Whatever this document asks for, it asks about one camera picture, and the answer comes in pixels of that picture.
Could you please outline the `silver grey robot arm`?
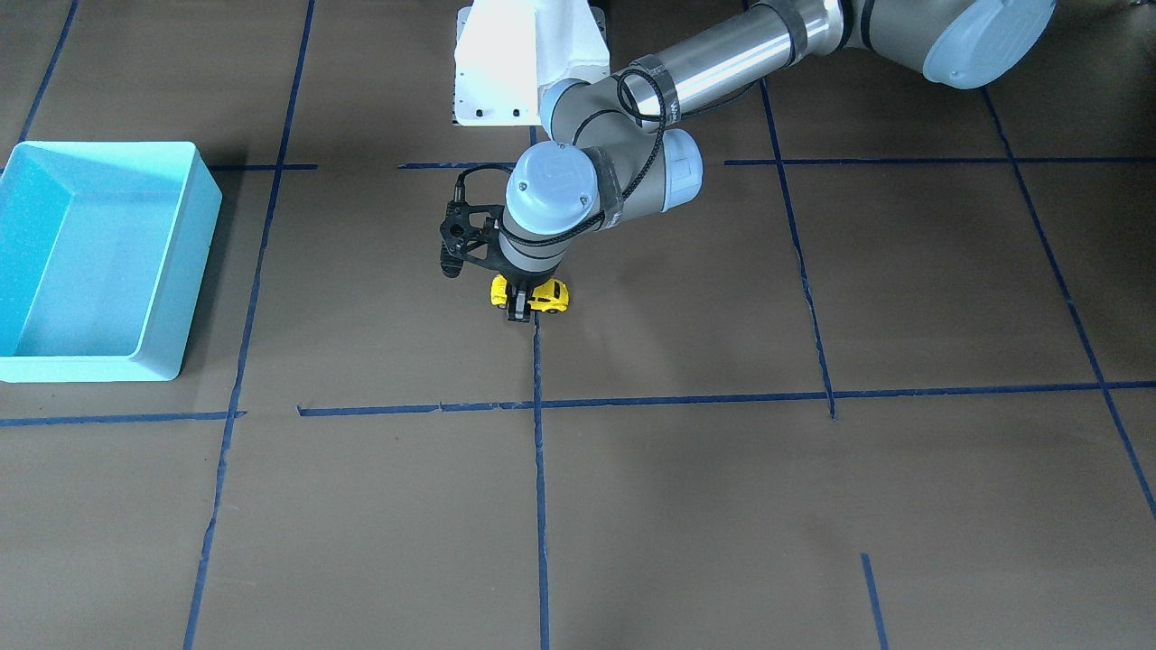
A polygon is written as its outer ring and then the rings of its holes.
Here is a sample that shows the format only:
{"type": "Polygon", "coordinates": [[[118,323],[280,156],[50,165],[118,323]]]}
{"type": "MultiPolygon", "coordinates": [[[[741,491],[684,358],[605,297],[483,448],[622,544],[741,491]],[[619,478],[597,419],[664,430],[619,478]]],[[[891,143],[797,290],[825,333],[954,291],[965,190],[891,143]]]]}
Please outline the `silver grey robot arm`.
{"type": "Polygon", "coordinates": [[[756,1],[609,77],[550,84],[544,143],[517,160],[503,214],[486,229],[492,304],[512,322],[565,310],[555,272],[566,248],[694,200],[704,164],[679,124],[726,108],[773,71],[862,49],[932,82],[978,88],[1010,71],[1054,12],[1053,1],[756,1]]]}

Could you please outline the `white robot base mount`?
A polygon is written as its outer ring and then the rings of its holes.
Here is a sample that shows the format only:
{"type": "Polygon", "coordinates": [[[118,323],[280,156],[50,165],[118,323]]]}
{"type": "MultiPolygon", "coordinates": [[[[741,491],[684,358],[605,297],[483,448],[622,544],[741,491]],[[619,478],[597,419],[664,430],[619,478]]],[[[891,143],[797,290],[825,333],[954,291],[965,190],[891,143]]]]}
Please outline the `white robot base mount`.
{"type": "Polygon", "coordinates": [[[594,1],[474,1],[457,13],[453,120],[542,125],[544,93],[610,74],[606,12],[594,1]]]}

